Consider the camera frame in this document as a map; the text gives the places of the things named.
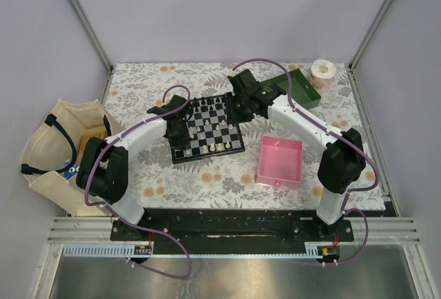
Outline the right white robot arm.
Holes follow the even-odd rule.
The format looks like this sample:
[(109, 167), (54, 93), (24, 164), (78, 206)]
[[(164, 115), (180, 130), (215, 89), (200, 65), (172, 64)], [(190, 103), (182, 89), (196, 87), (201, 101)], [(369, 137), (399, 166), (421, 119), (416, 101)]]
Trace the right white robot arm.
[(318, 179), (323, 193), (314, 233), (320, 240), (331, 240), (338, 233), (344, 195), (366, 167), (360, 133), (355, 129), (341, 131), (321, 121), (294, 103), (284, 89), (262, 85), (249, 70), (227, 78), (233, 87), (226, 93), (228, 122), (248, 123), (261, 116), (291, 130), (321, 155)]

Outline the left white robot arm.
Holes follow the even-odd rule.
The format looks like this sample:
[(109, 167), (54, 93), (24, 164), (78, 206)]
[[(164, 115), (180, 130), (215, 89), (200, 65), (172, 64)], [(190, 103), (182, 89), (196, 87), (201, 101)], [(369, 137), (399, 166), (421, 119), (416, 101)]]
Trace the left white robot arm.
[(84, 190), (88, 207), (106, 208), (126, 220), (125, 232), (134, 240), (146, 238), (150, 225), (142, 219), (144, 208), (129, 191), (129, 162), (161, 137), (175, 138), (180, 145), (188, 142), (183, 133), (188, 108), (189, 99), (175, 95), (122, 132), (106, 139), (91, 138), (86, 144), (76, 186)]

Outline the black and grey chessboard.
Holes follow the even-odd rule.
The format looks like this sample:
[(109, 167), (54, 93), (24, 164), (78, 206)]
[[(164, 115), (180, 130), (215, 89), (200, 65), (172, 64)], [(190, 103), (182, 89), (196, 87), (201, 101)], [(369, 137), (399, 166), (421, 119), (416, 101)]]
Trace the black and grey chessboard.
[(172, 148), (173, 164), (245, 151), (239, 124), (228, 122), (225, 95), (193, 99), (185, 120), (190, 138), (189, 148)]

